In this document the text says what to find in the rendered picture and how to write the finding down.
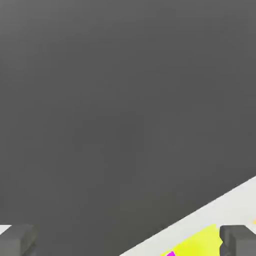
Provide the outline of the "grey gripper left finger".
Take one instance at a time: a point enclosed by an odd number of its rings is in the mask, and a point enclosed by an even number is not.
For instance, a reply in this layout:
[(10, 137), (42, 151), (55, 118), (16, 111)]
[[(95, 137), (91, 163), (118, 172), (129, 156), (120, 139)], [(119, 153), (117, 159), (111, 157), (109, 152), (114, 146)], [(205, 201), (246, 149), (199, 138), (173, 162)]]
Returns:
[(0, 225), (0, 256), (38, 256), (34, 225)]

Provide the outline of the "large yellow box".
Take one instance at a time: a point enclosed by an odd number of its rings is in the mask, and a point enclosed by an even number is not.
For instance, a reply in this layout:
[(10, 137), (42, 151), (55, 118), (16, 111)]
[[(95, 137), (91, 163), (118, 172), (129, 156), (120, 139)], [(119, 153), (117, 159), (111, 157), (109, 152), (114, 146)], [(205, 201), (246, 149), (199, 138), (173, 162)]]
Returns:
[(222, 240), (219, 231), (215, 224), (211, 224), (160, 256), (166, 256), (171, 251), (175, 256), (220, 256)]

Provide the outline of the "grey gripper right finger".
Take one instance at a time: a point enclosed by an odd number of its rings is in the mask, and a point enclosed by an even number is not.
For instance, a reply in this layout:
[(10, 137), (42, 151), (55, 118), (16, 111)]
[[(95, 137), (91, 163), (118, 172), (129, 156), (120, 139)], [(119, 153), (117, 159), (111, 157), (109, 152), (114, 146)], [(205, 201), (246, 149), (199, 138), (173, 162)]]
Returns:
[(245, 225), (222, 225), (220, 256), (256, 256), (256, 234)]

